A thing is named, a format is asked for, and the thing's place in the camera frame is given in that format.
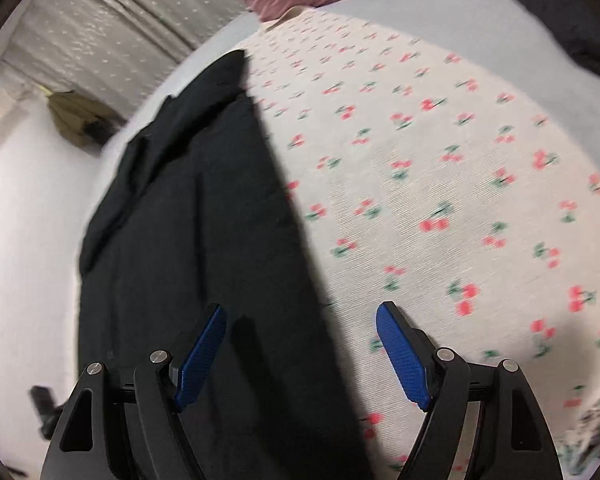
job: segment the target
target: olive green object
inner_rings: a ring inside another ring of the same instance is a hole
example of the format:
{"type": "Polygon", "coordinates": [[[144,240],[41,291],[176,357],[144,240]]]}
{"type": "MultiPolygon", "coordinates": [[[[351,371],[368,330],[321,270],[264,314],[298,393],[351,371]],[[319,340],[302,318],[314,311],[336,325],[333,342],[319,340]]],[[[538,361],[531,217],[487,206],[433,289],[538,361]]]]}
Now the olive green object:
{"type": "Polygon", "coordinates": [[[80,148],[96,142],[103,146],[124,121],[120,115],[95,99],[71,92],[52,92],[41,86],[56,129],[80,148]]]}

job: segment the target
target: gray curtain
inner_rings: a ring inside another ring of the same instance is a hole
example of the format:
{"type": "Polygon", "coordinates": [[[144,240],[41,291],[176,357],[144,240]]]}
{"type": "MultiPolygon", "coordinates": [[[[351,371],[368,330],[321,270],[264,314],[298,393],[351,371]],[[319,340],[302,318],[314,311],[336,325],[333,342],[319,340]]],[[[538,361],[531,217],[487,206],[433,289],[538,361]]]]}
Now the gray curtain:
{"type": "Polygon", "coordinates": [[[128,118],[213,33],[238,0],[32,0],[2,60],[52,90],[128,118]]]}

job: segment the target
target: black garment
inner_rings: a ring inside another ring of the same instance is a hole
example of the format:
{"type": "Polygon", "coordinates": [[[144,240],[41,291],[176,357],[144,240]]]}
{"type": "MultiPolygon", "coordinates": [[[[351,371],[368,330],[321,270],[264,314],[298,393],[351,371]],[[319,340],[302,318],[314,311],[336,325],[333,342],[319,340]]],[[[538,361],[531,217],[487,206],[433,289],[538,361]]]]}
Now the black garment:
{"type": "Polygon", "coordinates": [[[213,63],[129,142],[83,242],[79,363],[131,367],[219,303],[227,336],[181,416],[208,480],[368,479],[244,65],[213,63]]]}
{"type": "Polygon", "coordinates": [[[600,20],[582,0],[518,0],[580,66],[600,76],[600,20]]]}

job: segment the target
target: black fabric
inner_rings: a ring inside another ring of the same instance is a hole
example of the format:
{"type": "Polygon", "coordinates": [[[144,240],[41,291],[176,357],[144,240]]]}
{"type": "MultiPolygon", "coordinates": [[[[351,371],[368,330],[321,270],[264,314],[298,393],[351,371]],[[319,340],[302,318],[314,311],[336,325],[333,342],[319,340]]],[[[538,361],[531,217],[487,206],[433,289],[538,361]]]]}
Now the black fabric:
{"type": "Polygon", "coordinates": [[[600,20],[582,0],[518,0],[580,66],[600,76],[600,20]]]}
{"type": "Polygon", "coordinates": [[[79,365],[134,366],[220,303],[227,336],[181,416],[208,480],[370,479],[244,64],[213,63],[129,142],[84,237],[79,365]]]}

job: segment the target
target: metal screw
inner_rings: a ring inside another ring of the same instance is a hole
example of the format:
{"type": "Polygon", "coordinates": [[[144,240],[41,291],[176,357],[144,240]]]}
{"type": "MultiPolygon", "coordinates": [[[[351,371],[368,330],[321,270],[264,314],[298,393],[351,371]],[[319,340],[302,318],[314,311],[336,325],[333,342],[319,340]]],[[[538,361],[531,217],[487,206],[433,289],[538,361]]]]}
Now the metal screw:
{"type": "Polygon", "coordinates": [[[89,375],[99,374],[102,371],[102,365],[100,363],[91,363],[87,366],[87,373],[89,375]]]}
{"type": "Polygon", "coordinates": [[[449,350],[449,348],[441,348],[436,355],[438,359],[443,361],[453,361],[454,357],[456,357],[456,354],[452,350],[449,350]]]}
{"type": "Polygon", "coordinates": [[[517,372],[518,371],[518,363],[515,361],[512,361],[511,359],[504,359],[504,361],[502,362],[502,367],[507,372],[517,372]]]}
{"type": "Polygon", "coordinates": [[[164,361],[167,357],[169,357],[169,354],[167,354],[166,351],[164,350],[156,350],[155,352],[153,352],[150,356],[149,359],[151,359],[152,363],[161,363],[162,361],[164,361]]]}

